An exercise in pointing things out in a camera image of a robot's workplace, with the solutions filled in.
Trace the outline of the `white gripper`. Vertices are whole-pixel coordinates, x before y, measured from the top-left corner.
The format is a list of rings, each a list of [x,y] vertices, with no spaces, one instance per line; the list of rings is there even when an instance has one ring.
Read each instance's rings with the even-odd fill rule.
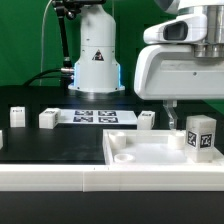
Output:
[[[196,58],[190,45],[151,45],[139,54],[134,91],[164,100],[169,128],[177,128],[176,100],[224,99],[224,59]]]

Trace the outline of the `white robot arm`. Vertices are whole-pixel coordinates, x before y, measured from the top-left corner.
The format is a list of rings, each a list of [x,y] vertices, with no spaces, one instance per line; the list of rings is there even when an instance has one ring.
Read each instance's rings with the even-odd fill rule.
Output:
[[[175,19],[144,31],[134,91],[162,100],[169,127],[178,100],[224,99],[224,0],[155,0]],[[82,9],[81,52],[69,88],[88,98],[123,88],[115,60],[115,24],[99,5]]]

